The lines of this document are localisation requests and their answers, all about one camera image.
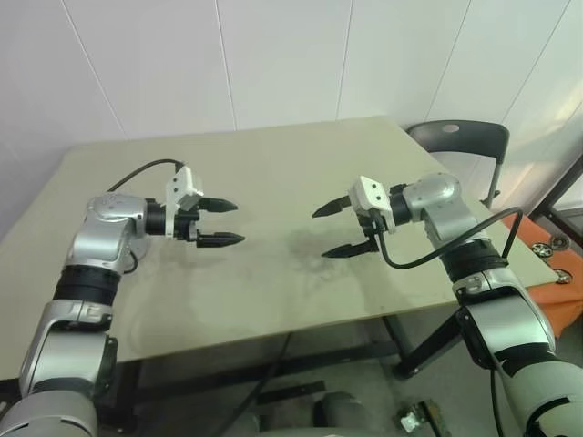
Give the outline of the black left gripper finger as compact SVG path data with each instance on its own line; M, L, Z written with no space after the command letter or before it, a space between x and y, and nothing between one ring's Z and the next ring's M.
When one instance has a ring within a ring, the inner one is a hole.
M214 232L210 234L197 233L196 246L201 249L218 249L236 245L245 237L232 232Z
M235 203L224 198L204 197L199 201L199 209L209 213L226 213L238 210L239 207Z

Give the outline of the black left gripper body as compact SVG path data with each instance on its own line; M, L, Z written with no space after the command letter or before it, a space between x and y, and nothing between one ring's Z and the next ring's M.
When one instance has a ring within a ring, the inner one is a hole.
M199 243L204 234L197 227L200 220L199 206L188 209L180 208L174 216L174 238L177 240Z

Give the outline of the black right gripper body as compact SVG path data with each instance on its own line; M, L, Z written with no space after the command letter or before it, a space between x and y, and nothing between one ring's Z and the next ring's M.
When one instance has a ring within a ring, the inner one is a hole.
M377 209L371 209L357 214L363 234L368 238L370 247L377 247L377 238L384 233L384 218Z

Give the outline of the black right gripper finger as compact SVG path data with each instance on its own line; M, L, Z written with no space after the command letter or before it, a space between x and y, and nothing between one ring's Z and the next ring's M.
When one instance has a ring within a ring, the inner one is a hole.
M344 244L323 252L322 256L328 259L348 259L366 253L375 253L378 246L374 240L366 240L358 244Z
M341 212L345 208L351 206L351 200L348 195L333 199L323 206L317 208L313 213L313 218L328 217Z

